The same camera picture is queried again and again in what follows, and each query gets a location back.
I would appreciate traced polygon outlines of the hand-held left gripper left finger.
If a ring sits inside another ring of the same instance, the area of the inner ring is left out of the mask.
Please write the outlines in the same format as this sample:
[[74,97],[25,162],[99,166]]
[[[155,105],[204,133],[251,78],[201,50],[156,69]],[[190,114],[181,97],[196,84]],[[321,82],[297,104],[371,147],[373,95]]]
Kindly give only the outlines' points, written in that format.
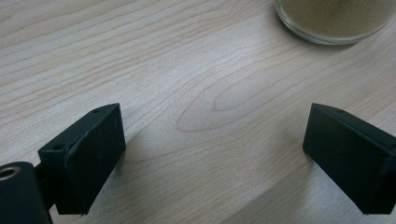
[[86,215],[125,151],[120,105],[87,113],[38,150],[61,215]]

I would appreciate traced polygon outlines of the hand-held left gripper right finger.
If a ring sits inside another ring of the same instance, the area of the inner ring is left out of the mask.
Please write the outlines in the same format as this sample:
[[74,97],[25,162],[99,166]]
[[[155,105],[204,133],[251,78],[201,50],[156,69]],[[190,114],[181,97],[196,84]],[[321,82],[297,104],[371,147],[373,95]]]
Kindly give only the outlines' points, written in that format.
[[396,206],[396,136],[313,104],[303,149],[364,214],[388,215]]

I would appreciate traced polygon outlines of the white lid glass spice jar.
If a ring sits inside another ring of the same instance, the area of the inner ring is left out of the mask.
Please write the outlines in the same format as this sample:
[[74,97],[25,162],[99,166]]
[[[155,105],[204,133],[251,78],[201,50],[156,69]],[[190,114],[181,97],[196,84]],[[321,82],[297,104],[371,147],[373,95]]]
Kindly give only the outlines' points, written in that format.
[[322,45],[357,43],[396,15],[396,0],[274,0],[276,13],[298,36]]

